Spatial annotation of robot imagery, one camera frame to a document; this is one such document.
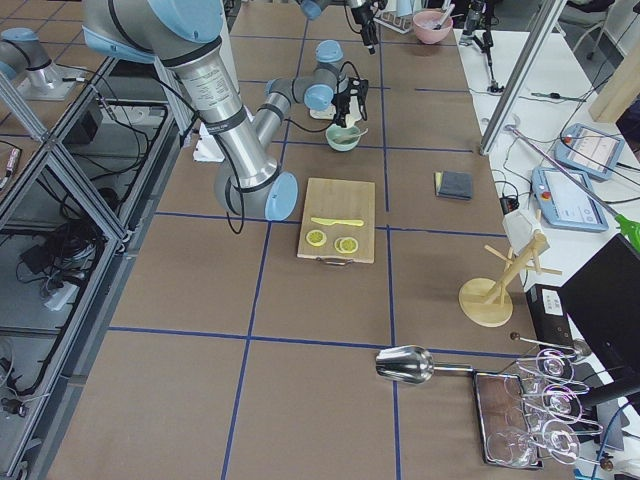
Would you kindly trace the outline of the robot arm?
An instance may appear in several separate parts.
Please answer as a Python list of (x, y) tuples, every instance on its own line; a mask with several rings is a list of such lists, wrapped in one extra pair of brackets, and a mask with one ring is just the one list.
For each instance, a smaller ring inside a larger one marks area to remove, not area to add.
[(1, 72), (25, 100), (65, 100), (81, 77), (77, 67), (57, 64), (31, 29), (1, 32)]
[(265, 103), (250, 117), (221, 57), (223, 18), (218, 1), (87, 1), (83, 31), (86, 44), (105, 56), (160, 61), (178, 77), (221, 149), (214, 191), (227, 212), (284, 220), (295, 208), (298, 183), (267, 148), (289, 109), (333, 107), (333, 123), (343, 126), (351, 100), (365, 101), (368, 83), (342, 72), (342, 48), (326, 40), (316, 49), (314, 72), (271, 81)]

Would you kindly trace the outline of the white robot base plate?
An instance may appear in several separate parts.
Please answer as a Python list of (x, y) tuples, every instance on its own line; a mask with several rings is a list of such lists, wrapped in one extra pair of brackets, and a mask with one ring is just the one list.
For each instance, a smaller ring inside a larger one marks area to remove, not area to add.
[(225, 159), (216, 139), (203, 123), (198, 128), (198, 141), (193, 152), (193, 159), (196, 162), (204, 163), (221, 163)]

